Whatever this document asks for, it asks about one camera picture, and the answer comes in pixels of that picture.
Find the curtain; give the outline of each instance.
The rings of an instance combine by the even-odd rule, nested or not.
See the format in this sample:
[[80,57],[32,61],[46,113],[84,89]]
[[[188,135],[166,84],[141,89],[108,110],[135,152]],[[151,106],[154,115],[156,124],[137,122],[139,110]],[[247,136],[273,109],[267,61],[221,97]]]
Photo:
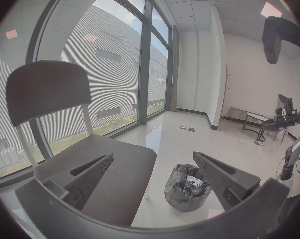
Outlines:
[[173,45],[173,70],[172,70],[172,89],[170,111],[176,111],[176,96],[179,71],[179,32],[176,26],[172,26],[172,45]]

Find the black plastic bag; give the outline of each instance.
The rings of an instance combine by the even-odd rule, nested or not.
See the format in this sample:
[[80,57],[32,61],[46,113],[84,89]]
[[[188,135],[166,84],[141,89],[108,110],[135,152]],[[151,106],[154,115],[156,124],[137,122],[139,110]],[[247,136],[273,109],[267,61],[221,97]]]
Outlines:
[[[194,182],[187,181],[187,175],[203,181],[202,186],[194,186]],[[198,167],[177,164],[166,183],[164,196],[172,207],[187,213],[199,209],[211,191],[211,186]]]

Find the grass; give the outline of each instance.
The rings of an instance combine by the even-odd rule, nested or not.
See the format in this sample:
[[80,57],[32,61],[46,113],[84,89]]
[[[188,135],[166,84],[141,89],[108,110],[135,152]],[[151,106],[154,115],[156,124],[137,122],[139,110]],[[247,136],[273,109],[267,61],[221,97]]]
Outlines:
[[[160,105],[160,106],[156,106],[153,108],[148,109],[147,111],[147,115],[153,114],[157,111],[160,111],[164,108],[164,104]],[[121,128],[123,126],[126,126],[132,122],[135,122],[138,120],[138,115],[137,114],[133,114],[131,116],[125,117],[125,118],[118,118],[114,121],[111,121],[109,123],[106,123],[104,125],[98,126],[96,128],[94,128],[94,134],[98,134],[98,135],[105,135],[107,133],[110,133],[118,128]],[[49,143],[49,147],[53,153],[53,155],[56,155],[58,153],[60,153],[61,151],[63,151],[64,149],[68,148],[69,146],[73,145],[74,143],[80,141],[81,139],[86,137],[86,133],[79,133],[79,134],[74,134],[71,135],[67,138],[58,140],[58,141],[54,141]],[[42,154],[40,153],[40,150],[37,150],[35,152],[33,152],[33,156],[35,158],[35,160],[37,162],[43,161],[44,158],[42,156]],[[0,170],[0,178],[3,176],[6,176],[8,174],[17,172],[19,170],[22,170],[26,167],[31,166],[31,163],[29,160],[24,160],[21,162],[18,162],[14,165],[11,165],[9,167],[3,168]]]

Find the floor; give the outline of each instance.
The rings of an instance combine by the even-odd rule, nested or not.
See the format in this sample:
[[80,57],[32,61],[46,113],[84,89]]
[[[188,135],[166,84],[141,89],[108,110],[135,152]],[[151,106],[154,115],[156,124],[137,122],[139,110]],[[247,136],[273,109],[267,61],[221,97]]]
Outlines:
[[[196,165],[192,159],[193,151],[255,174],[261,178],[261,184],[270,177],[276,178],[276,169],[293,140],[285,136],[281,143],[282,136],[278,136],[273,141],[275,134],[270,132],[265,135],[265,146],[257,146],[254,143],[256,133],[242,130],[242,126],[241,123],[222,120],[217,130],[211,130],[204,115],[166,111],[149,120],[147,125],[140,125],[117,137],[119,141],[145,146],[157,153],[148,198],[143,198],[132,226],[176,227],[207,219],[210,209],[224,211],[213,191],[201,208],[190,213],[181,213],[166,202],[164,187],[172,169],[178,163]],[[195,132],[188,131],[188,127],[194,128]],[[292,195],[297,195],[300,193],[300,173],[296,169],[294,172]],[[14,193],[15,187],[0,189],[1,199],[32,238],[44,238],[21,208]]]

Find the chair backrest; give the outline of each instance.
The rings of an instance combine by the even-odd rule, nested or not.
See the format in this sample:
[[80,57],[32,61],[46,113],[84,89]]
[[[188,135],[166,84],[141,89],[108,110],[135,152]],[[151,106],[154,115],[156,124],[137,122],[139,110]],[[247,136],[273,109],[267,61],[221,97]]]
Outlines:
[[14,70],[6,102],[14,127],[41,116],[91,103],[88,77],[76,64],[40,60]]

